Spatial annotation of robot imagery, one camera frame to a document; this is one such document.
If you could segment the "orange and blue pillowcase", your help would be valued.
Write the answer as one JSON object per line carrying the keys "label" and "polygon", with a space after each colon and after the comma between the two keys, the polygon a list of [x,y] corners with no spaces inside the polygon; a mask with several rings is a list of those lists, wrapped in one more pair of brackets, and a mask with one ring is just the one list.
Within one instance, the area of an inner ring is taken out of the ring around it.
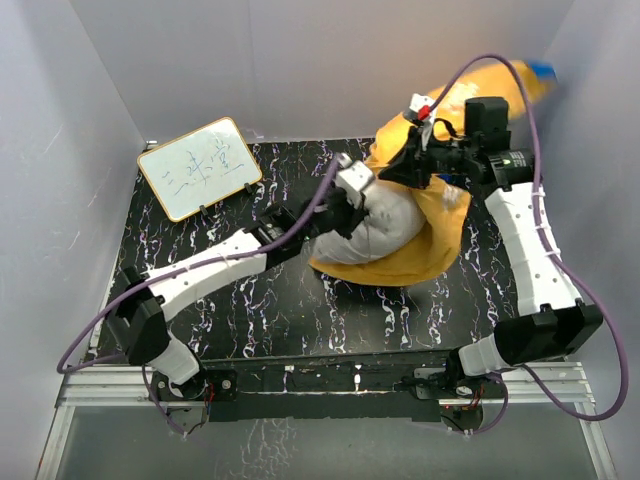
{"label": "orange and blue pillowcase", "polygon": [[[512,62],[531,103],[550,93],[557,80],[549,64]],[[464,132],[465,101],[481,96],[505,98],[509,104],[509,120],[515,120],[525,112],[524,101],[512,75],[504,65],[494,63],[461,76],[437,107],[437,117],[449,121],[461,134]],[[404,113],[399,113],[377,131],[364,161],[376,176],[399,151],[409,126]],[[425,215],[426,223],[406,246],[365,264],[330,265],[310,258],[309,265],[335,279],[383,287],[410,286],[445,272],[460,252],[471,194],[437,175],[424,190],[408,189]]]}

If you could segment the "white pillow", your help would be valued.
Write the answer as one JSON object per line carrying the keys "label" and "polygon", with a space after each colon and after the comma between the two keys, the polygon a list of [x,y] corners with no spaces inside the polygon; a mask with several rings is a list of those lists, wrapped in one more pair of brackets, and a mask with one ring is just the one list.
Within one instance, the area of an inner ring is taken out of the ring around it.
{"label": "white pillow", "polygon": [[365,190],[364,207],[368,214],[350,239],[334,231],[323,234],[311,258],[330,265],[370,263],[406,246],[426,223],[410,190],[392,182],[375,180]]}

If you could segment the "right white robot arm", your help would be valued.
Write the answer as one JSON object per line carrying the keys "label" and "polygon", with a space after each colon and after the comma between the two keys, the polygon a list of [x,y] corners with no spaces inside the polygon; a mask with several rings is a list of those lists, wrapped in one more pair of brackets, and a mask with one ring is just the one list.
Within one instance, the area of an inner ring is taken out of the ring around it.
{"label": "right white robot arm", "polygon": [[507,101],[467,100],[463,136],[445,141],[433,137],[437,120],[428,107],[408,117],[407,135],[380,178],[418,189],[426,188],[434,174],[471,179],[500,231],[517,288],[518,317],[499,322],[489,337],[453,350],[442,382],[466,397],[491,372],[576,352],[602,325],[603,315],[583,302],[554,264],[555,244],[540,241],[551,228],[533,217],[534,155],[511,147]]}

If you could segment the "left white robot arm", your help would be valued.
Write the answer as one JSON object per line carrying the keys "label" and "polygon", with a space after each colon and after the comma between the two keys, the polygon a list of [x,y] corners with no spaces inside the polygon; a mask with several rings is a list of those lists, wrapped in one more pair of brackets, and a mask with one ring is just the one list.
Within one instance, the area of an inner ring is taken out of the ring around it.
{"label": "left white robot arm", "polygon": [[349,238],[367,215],[364,202],[364,194],[349,196],[333,187],[316,207],[295,214],[273,205],[250,227],[179,263],[144,273],[123,269],[115,282],[120,302],[105,323],[128,364],[152,367],[185,400],[202,397],[205,368],[171,333],[168,321],[201,298],[299,255],[306,242],[324,233]]}

